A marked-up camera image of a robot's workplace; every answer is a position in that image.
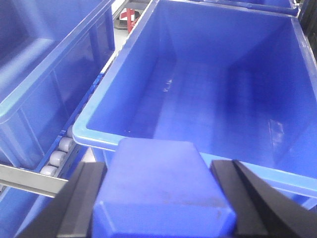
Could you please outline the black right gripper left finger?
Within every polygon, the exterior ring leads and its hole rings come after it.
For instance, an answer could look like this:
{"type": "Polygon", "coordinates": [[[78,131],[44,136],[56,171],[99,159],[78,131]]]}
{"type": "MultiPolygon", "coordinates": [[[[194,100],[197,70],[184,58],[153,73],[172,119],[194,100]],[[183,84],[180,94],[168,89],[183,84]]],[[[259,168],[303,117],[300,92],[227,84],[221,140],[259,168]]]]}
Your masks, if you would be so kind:
{"type": "Polygon", "coordinates": [[[103,162],[81,162],[70,180],[19,238],[90,238],[92,212],[106,175],[103,162]]]}

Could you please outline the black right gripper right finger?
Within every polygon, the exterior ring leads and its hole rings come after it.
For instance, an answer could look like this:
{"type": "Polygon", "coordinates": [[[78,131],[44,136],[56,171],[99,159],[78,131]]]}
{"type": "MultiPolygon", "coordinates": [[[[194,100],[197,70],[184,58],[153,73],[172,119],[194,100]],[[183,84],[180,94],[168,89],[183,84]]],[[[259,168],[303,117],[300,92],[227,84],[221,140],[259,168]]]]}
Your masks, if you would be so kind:
{"type": "Polygon", "coordinates": [[[234,238],[315,238],[317,216],[271,187],[237,160],[210,165],[236,214],[234,238]]]}

